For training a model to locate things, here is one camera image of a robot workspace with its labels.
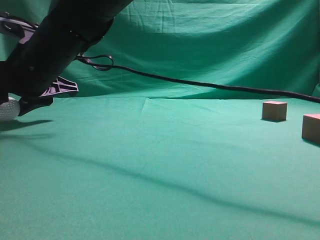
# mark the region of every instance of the black cable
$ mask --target black cable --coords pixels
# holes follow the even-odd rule
[[[112,67],[109,66],[105,66],[105,67],[101,67],[101,66],[94,66],[94,62],[91,61],[91,59],[99,59],[99,58],[107,58],[109,60],[111,60],[111,66],[113,66],[115,64],[114,59],[111,55],[107,55],[107,54],[102,54],[102,55],[98,55],[98,56],[83,56],[83,54],[77,56],[74,60],[79,60],[82,63],[91,65],[93,68],[99,70],[99,71],[109,71],[112,69]]]
[[[309,95],[305,95],[305,94],[297,93],[297,92],[292,92],[292,91],[263,89],[263,88],[247,87],[247,86],[228,86],[228,85],[222,85],[222,84],[216,84],[216,83],[181,80],[181,79],[160,76],[160,75],[156,75],[156,74],[152,74],[152,73],[146,73],[146,72],[134,70],[134,69],[129,68],[127,66],[96,64],[93,62],[87,62],[85,56],[79,56],[76,59],[79,60],[80,62],[87,64],[87,65],[90,65],[90,66],[100,67],[100,68],[122,69],[122,70],[129,71],[131,73],[138,74],[138,75],[141,75],[144,77],[164,80],[164,81],[168,81],[168,82],[172,82],[172,83],[187,84],[187,85],[200,86],[200,87],[209,87],[209,88],[230,90],[230,91],[248,92],[248,93],[255,93],[255,94],[276,95],[276,96],[283,96],[283,97],[306,100],[306,101],[310,101],[310,102],[314,102],[314,103],[320,103],[320,97],[309,96]]]

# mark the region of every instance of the white ball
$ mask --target white ball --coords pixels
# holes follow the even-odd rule
[[[13,97],[9,97],[9,101],[0,105],[0,122],[14,120],[18,117],[19,113],[19,102]]]

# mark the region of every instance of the green backdrop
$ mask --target green backdrop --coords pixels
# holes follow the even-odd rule
[[[49,0],[2,0],[1,11],[40,22]],[[319,82],[319,0],[134,0],[88,55],[184,80],[312,94]],[[4,60],[15,45],[0,44]],[[180,85],[74,62],[63,74],[79,97],[260,98]]]
[[[49,5],[0,0],[31,21]],[[135,0],[87,54],[320,96],[319,22],[319,0]],[[320,239],[320,148],[301,138],[319,104],[283,99],[275,123],[248,99],[267,96],[78,62],[63,76],[78,97],[0,124],[0,240]]]

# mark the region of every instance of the wooden cube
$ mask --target wooden cube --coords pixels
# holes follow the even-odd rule
[[[303,115],[302,138],[320,145],[320,114]]]
[[[262,105],[262,119],[272,122],[287,120],[288,103],[282,101],[265,101]]]

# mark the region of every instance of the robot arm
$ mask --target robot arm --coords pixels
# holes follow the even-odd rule
[[[78,92],[77,84],[60,74],[105,36],[115,16],[132,1],[54,0],[39,26],[0,15],[0,33],[20,38],[0,62],[0,104],[8,101],[9,93],[20,96],[22,116],[49,106],[57,94]]]

